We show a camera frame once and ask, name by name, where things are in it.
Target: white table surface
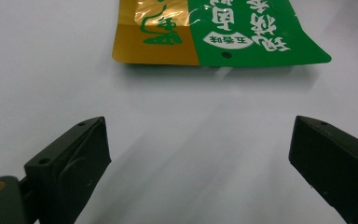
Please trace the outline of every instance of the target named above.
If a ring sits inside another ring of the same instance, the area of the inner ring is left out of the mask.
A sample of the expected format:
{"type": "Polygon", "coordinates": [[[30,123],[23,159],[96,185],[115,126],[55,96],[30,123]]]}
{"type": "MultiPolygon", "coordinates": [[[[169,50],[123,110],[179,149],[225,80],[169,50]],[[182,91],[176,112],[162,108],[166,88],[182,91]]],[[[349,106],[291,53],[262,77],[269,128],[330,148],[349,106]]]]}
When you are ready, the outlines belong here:
{"type": "Polygon", "coordinates": [[[113,162],[76,223],[344,223],[288,152],[296,115],[358,137],[358,0],[291,3],[331,63],[126,65],[118,0],[0,0],[0,175],[105,116],[113,162]]]}

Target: black plastic part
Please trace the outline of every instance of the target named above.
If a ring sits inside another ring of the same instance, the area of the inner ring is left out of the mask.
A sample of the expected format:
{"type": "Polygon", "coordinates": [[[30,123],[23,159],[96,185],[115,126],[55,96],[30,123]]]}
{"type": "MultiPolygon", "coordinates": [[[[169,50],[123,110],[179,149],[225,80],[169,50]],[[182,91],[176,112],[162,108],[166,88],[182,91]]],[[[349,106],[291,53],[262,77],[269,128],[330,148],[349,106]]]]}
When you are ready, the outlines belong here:
{"type": "Polygon", "coordinates": [[[19,181],[13,176],[0,177],[0,224],[28,223],[24,213],[19,181]]]}
{"type": "Polygon", "coordinates": [[[74,223],[110,161],[104,118],[78,123],[28,161],[40,223],[74,223]]]}
{"type": "Polygon", "coordinates": [[[358,223],[358,139],[317,119],[298,116],[290,162],[348,223],[358,223]]]}

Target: yellow package section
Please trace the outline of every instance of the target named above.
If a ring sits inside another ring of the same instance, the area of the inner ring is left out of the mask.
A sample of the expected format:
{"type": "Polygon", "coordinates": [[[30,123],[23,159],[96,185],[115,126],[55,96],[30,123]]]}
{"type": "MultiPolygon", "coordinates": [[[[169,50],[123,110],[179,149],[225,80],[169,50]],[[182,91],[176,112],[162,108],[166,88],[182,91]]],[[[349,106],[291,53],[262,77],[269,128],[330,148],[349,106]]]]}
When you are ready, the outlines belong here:
{"type": "Polygon", "coordinates": [[[112,56],[122,63],[199,65],[187,1],[120,1],[112,56]]]}

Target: green package label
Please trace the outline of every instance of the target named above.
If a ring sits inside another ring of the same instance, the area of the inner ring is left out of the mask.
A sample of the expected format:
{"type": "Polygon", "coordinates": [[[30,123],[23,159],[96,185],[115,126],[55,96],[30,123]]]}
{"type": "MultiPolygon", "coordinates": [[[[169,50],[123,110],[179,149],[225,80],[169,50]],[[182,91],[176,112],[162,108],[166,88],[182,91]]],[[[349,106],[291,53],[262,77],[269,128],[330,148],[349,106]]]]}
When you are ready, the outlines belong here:
{"type": "Polygon", "coordinates": [[[289,1],[188,0],[202,65],[278,66],[328,63],[302,30],[289,1]]]}

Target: plastic packaging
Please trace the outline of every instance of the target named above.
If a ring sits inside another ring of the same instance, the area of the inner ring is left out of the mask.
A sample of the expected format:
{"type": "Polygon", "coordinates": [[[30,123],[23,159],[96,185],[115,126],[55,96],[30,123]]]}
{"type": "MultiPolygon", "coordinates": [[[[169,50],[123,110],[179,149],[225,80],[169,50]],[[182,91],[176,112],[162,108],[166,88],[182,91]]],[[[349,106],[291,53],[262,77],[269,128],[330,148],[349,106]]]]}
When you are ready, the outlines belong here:
{"type": "Polygon", "coordinates": [[[113,57],[232,67],[331,61],[288,0],[121,0],[113,57]]]}

